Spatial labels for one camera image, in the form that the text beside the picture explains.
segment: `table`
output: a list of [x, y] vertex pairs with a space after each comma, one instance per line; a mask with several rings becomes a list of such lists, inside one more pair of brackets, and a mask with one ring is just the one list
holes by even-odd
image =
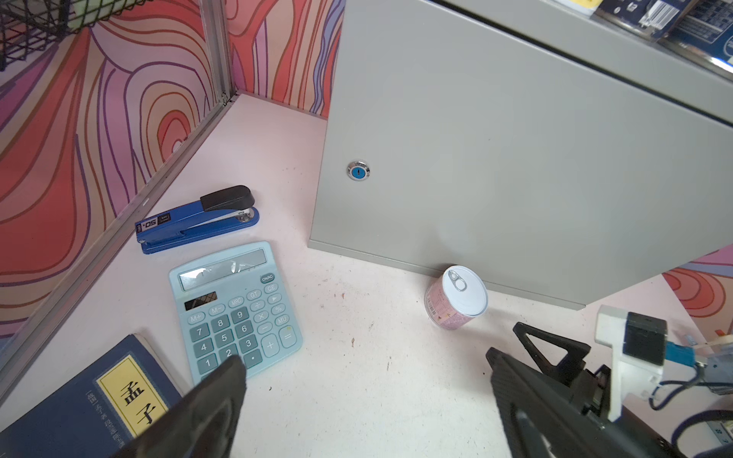
[[[593, 344], [601, 303], [668, 320], [670, 340], [687, 333], [702, 341], [661, 276], [582, 311], [489, 291], [484, 316], [456, 331], [437, 327], [423, 305], [431, 278], [306, 247], [325, 128], [324, 119], [240, 96], [150, 214], [244, 184], [260, 222], [153, 255], [131, 237], [0, 407], [0, 429], [129, 333], [142, 334], [190, 389], [168, 272], [258, 240], [273, 247], [303, 348], [248, 381], [234, 457], [510, 457], [485, 353], [494, 346], [534, 366], [511, 331], [517, 321], [592, 344], [591, 370], [611, 363], [610, 349]], [[666, 378], [692, 373], [668, 363]], [[682, 419], [720, 399], [692, 391], [662, 413], [640, 399], [626, 404], [669, 438]], [[717, 444], [701, 425], [685, 434], [682, 450]]]

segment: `book cover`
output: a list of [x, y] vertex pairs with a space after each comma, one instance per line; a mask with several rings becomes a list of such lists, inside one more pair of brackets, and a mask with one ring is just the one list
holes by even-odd
[[106, 458], [180, 399], [144, 339], [129, 335], [0, 432], [0, 458]]

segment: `blue stapler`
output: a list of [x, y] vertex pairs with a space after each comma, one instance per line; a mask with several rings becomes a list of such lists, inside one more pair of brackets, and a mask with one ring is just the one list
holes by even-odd
[[254, 226], [258, 221], [252, 192], [239, 185], [138, 221], [135, 232], [142, 252], [151, 254]]

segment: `pink can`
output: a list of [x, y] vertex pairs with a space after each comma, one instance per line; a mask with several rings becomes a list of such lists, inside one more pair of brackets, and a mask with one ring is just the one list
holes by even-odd
[[425, 310], [432, 321], [445, 329], [458, 329], [483, 314], [489, 294], [474, 271], [449, 267], [425, 292]]

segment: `white can lid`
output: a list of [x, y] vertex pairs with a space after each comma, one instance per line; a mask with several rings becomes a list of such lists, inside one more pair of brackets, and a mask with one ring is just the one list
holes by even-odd
[[462, 265], [449, 267], [443, 273], [443, 291], [451, 306], [469, 317], [478, 317], [488, 306], [486, 285], [474, 271]]

